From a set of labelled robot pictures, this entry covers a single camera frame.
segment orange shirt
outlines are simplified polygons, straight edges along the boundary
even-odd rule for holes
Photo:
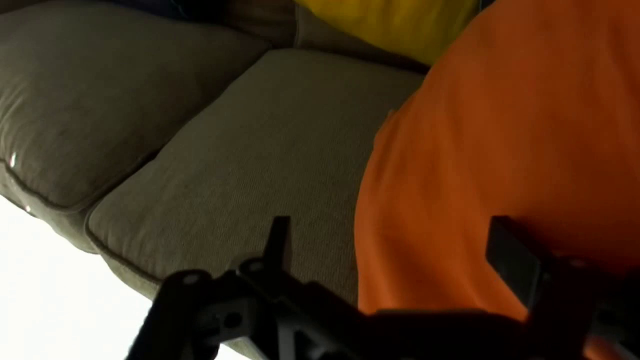
[[[489,219],[640,265],[640,2],[498,0],[380,130],[360,187],[360,307],[527,307]]]

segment couch armrest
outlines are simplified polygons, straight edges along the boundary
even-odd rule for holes
[[[44,2],[44,0],[0,0],[0,14],[12,12],[12,9],[19,9],[19,7],[36,3],[36,2]]]

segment cushion seam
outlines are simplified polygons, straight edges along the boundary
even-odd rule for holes
[[[83,207],[81,203],[74,203],[74,205],[60,205],[56,202],[51,202],[44,194],[40,194],[39,190],[34,190],[32,185],[29,185],[21,176],[19,171],[15,171],[8,162],[4,158],[0,158],[0,163],[4,166],[6,173],[21,185],[23,192],[26,192],[29,195],[34,195],[39,198],[42,203],[54,207],[54,210],[60,210],[60,211],[74,211],[79,207]]]
[[[145,267],[140,267],[139,263],[134,263],[133,260],[128,260],[122,253],[117,253],[110,245],[107,245],[107,241],[91,227],[91,218],[95,213],[99,205],[95,205],[87,218],[84,218],[84,234],[91,237],[91,241],[99,248],[100,253],[104,253],[108,260],[119,261],[121,265],[125,265],[126,269],[134,272],[136,275],[140,275],[147,281],[152,281],[155,285],[161,285],[161,278],[147,272]]]

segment seat cushion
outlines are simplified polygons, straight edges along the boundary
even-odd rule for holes
[[[88,232],[130,285],[152,295],[182,267],[221,274],[263,251],[293,215],[293,272],[354,300],[352,222],[382,120],[420,73],[345,56],[277,49],[110,192]]]
[[[269,48],[104,2],[0,17],[0,192],[81,248],[84,210]]]

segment yellow pillow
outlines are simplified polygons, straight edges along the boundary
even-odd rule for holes
[[[435,64],[481,7],[481,0],[298,2],[333,25],[423,64]]]

